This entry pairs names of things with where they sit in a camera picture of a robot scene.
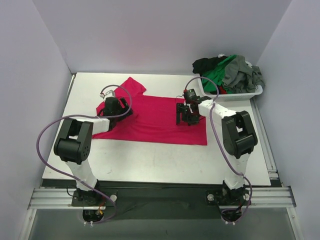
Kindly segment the red t-shirt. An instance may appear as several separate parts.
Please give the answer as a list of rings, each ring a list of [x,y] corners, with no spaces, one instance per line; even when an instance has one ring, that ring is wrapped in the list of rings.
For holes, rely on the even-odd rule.
[[[206,120],[196,125],[176,125],[176,103],[182,99],[144,95],[146,88],[129,77],[121,84],[132,97],[133,114],[118,122],[108,132],[97,133],[93,139],[111,139],[178,145],[206,146]]]

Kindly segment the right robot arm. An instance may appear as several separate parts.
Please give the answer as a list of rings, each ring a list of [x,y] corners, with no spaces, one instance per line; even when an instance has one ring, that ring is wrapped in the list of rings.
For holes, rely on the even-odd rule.
[[[176,104],[176,124],[181,121],[196,125],[200,118],[210,121],[214,137],[229,167],[223,183],[222,200],[233,204],[240,197],[238,190],[245,186],[247,162],[258,144],[250,114],[235,111],[216,103],[208,96],[200,97],[194,89],[183,91],[184,103]]]

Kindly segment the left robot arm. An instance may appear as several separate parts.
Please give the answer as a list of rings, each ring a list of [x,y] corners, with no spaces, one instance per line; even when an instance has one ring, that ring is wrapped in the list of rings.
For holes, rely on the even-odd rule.
[[[79,120],[66,118],[54,143],[54,154],[71,170],[76,190],[90,206],[101,201],[99,182],[89,164],[93,135],[112,131],[116,124],[133,114],[125,98],[107,97],[97,118]]]

